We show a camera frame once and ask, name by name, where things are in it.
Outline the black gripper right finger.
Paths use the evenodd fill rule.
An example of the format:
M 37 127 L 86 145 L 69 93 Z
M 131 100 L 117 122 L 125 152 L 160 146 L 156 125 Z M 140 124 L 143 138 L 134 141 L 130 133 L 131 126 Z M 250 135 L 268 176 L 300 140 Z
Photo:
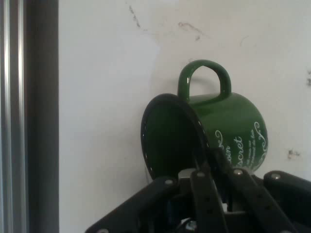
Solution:
M 211 148 L 210 167 L 226 214 L 235 217 L 234 231 L 309 233 L 311 183 L 283 171 L 261 179 L 248 169 L 233 167 L 220 149 Z

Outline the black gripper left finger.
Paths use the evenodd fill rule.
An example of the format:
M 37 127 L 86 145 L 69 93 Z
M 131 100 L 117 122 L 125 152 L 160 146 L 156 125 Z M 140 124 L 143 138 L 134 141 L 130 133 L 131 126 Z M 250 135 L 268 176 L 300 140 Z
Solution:
M 198 169 L 178 180 L 160 177 L 91 225 L 88 233 L 181 233 L 186 219 L 196 222 L 196 233 L 226 233 L 217 181 L 228 161 L 216 148 L 202 156 Z

